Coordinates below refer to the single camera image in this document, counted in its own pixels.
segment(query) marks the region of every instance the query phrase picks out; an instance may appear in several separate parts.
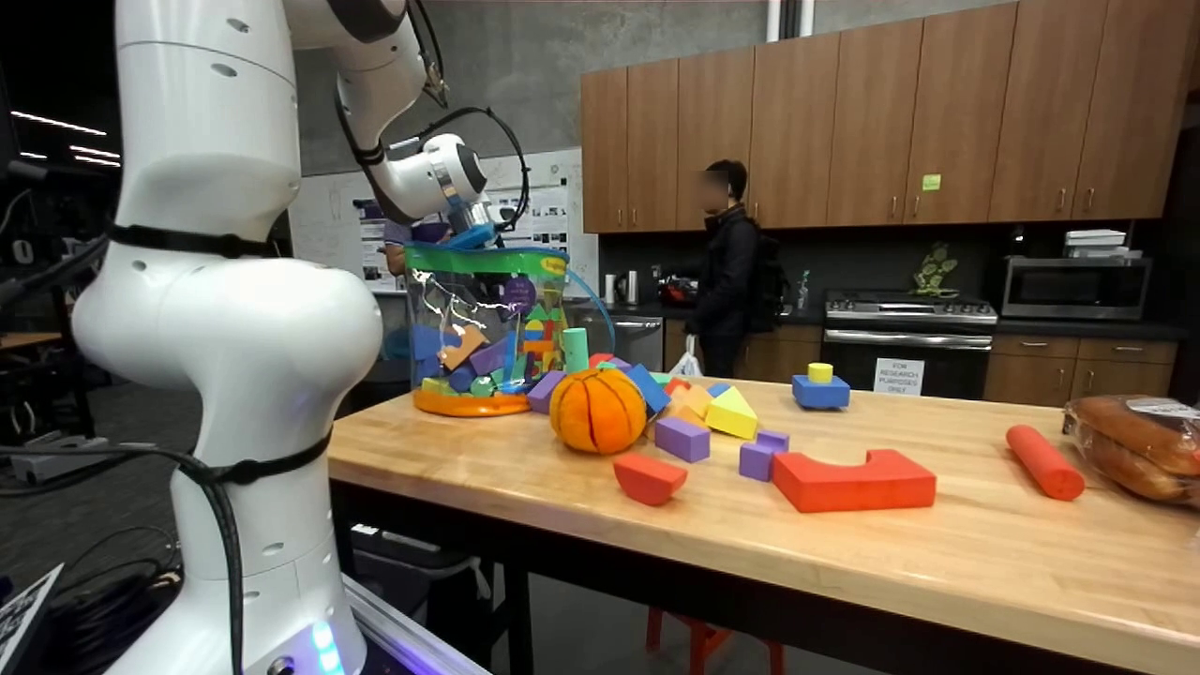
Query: man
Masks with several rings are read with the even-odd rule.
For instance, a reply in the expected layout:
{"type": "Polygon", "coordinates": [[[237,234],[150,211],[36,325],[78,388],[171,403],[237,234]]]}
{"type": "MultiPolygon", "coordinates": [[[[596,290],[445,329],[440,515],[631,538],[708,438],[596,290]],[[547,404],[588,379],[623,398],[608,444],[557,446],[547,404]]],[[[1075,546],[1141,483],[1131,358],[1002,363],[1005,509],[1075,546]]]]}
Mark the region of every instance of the man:
{"type": "Polygon", "coordinates": [[[741,161],[713,161],[702,178],[708,244],[686,333],[696,333],[702,341],[705,376],[736,376],[736,359],[748,333],[757,224],[741,205],[745,181],[741,161]]]}

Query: ceiling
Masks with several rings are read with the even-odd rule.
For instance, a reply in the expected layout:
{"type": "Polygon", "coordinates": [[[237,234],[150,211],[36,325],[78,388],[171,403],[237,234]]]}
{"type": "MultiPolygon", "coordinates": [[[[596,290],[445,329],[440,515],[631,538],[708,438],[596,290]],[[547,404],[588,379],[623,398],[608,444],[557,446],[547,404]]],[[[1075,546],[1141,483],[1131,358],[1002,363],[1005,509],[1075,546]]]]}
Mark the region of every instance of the ceiling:
{"type": "Polygon", "coordinates": [[[0,71],[12,110],[108,130],[83,140],[13,121],[22,149],[60,153],[62,141],[115,149],[113,0],[0,5],[0,71]]]}

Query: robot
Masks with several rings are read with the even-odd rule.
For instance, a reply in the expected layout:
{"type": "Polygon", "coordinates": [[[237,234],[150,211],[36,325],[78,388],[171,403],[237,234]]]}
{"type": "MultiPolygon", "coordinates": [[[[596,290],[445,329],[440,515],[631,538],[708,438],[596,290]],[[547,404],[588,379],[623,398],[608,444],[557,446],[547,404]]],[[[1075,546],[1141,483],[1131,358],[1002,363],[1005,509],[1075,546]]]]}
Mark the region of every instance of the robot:
{"type": "Polygon", "coordinates": [[[227,483],[242,625],[227,625],[237,585],[217,519],[175,474],[187,581],[113,664],[118,675],[365,669],[317,450],[378,358],[381,324],[361,279],[267,259],[262,241],[300,185],[293,50],[336,58],[336,110],[388,216],[443,211],[445,189],[478,196],[485,171],[458,135],[397,156],[378,148],[431,84],[407,10],[405,0],[115,0],[125,185],[113,244],[72,314],[78,350],[142,388],[193,388],[193,460],[267,470],[227,483]]]}

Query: red toy block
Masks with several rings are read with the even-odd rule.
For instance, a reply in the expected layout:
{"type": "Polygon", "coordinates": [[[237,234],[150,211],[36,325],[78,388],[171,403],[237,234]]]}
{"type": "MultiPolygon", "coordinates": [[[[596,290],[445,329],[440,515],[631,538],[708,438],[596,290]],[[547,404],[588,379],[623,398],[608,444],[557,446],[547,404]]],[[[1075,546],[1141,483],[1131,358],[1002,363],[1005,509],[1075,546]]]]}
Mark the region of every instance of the red toy block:
{"type": "Polygon", "coordinates": [[[636,504],[662,508],[686,480],[686,470],[645,459],[645,455],[623,455],[612,460],[613,480],[623,490],[636,504]]]}
{"type": "Polygon", "coordinates": [[[928,508],[936,478],[897,450],[867,450],[862,464],[820,464],[776,455],[772,480],[796,509],[910,509],[928,508]]]}

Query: microwave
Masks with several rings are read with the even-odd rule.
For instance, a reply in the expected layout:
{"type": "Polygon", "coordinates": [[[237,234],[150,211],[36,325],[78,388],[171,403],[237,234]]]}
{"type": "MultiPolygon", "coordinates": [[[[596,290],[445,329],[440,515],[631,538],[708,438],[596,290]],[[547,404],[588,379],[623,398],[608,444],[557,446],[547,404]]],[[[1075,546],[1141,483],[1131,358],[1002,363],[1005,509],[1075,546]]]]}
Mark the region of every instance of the microwave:
{"type": "Polygon", "coordinates": [[[1141,320],[1152,259],[1005,254],[997,311],[1005,320],[1141,320]]]}

